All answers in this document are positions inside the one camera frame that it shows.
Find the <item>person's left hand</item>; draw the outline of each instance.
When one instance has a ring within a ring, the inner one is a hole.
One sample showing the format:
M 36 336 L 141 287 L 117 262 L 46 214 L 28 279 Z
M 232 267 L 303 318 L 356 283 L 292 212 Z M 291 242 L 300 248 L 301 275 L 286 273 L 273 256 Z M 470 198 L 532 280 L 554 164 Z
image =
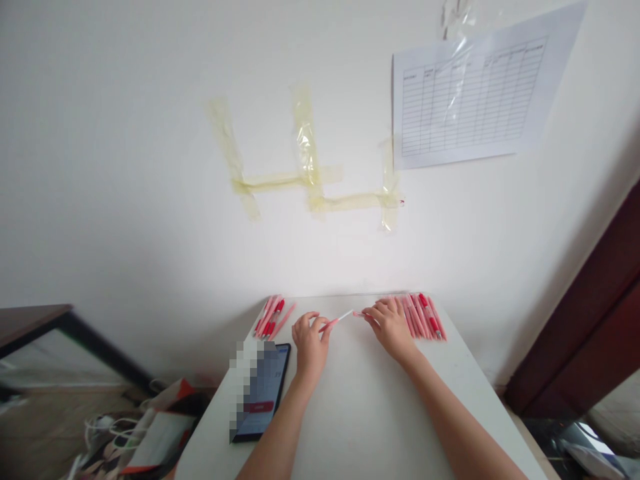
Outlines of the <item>person's left hand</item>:
M 320 338 L 318 330 L 329 320 L 319 315 L 319 312 L 307 312 L 298 318 L 291 328 L 293 341 L 298 347 L 298 370 L 295 376 L 311 388 L 315 388 L 325 368 L 329 352 L 329 336 L 333 328 L 333 325 L 328 325 Z M 309 326 L 309 320 L 314 317 L 316 319 L 312 326 Z

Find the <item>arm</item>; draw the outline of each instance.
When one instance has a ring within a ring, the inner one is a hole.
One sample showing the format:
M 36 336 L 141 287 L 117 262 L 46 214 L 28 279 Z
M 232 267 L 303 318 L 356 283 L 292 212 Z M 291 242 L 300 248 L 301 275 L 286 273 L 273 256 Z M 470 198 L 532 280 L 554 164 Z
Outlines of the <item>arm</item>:
M 325 367 L 329 335 L 333 328 L 328 326 L 320 338 L 318 330 L 328 320 L 318 315 L 318 312 L 308 312 L 291 328 L 293 341 L 298 347 L 295 377 L 236 480 L 285 480 L 291 476 L 302 418 Z M 313 317 L 317 318 L 309 326 Z
M 456 478 L 526 480 L 415 346 L 402 305 L 394 299 L 383 299 L 362 312 L 369 315 L 365 320 L 376 338 L 418 390 Z

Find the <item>paper sheet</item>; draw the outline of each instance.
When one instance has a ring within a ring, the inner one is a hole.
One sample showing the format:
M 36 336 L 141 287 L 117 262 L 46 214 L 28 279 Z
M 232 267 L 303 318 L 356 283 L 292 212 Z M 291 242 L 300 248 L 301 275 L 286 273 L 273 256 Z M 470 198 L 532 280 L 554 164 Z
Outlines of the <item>paper sheet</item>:
M 395 54 L 395 168 L 535 146 L 586 6 L 582 1 L 462 43 Z

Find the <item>phone screen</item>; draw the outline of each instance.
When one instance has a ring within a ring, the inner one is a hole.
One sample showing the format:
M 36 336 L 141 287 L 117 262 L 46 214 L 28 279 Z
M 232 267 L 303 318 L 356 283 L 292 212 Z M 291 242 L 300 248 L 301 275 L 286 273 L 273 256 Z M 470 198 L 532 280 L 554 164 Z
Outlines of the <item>phone screen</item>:
M 249 395 L 245 398 L 242 420 L 232 442 L 258 440 L 265 432 L 280 403 L 291 345 L 266 349 L 251 376 Z

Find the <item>masking tape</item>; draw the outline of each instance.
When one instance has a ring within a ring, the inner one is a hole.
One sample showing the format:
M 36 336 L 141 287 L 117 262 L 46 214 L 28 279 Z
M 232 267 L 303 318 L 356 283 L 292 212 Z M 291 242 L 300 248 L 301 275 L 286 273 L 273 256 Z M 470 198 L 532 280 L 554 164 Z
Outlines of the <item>masking tape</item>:
M 229 102 L 225 97 L 209 103 L 209 118 L 213 133 L 227 161 L 231 186 L 240 196 L 242 204 L 251 220 L 260 219 L 260 211 L 254 193 L 282 190 L 302 186 L 307 190 L 307 201 L 311 212 L 323 217 L 326 212 L 380 207 L 382 227 L 391 231 L 397 224 L 397 210 L 400 206 L 398 190 L 399 176 L 393 170 L 393 144 L 388 140 L 383 148 L 383 188 L 366 193 L 356 193 L 342 197 L 325 197 L 324 183 L 339 182 L 343 178 L 340 166 L 320 167 L 313 129 L 311 90 L 307 84 L 298 84 L 291 90 L 293 97 L 293 117 L 296 144 L 300 155 L 301 170 L 297 173 L 277 173 L 245 178 L 243 164 L 237 147 L 231 122 Z
M 383 188 L 381 191 L 356 193 L 344 197 L 327 198 L 322 184 L 317 181 L 319 171 L 318 153 L 313 134 L 313 111 L 311 90 L 308 85 L 292 88 L 293 117 L 295 120 L 296 142 L 300 154 L 302 174 L 306 178 L 309 208 L 314 213 L 382 208 L 382 227 L 391 231 L 397 224 L 397 209 L 400 206 L 398 175 L 393 170 L 393 144 L 386 141 L 383 147 Z
M 249 189 L 242 187 L 244 183 L 242 159 L 240 158 L 240 151 L 235 142 L 233 126 L 231 124 L 231 111 L 229 110 L 229 102 L 227 99 L 222 97 L 209 102 L 208 114 L 213 126 L 213 134 L 216 140 L 218 140 L 218 145 L 227 160 L 227 167 L 229 168 L 234 190 L 240 195 L 240 200 L 249 218 L 251 220 L 258 220 L 260 218 L 260 210 L 258 209 L 255 197 Z

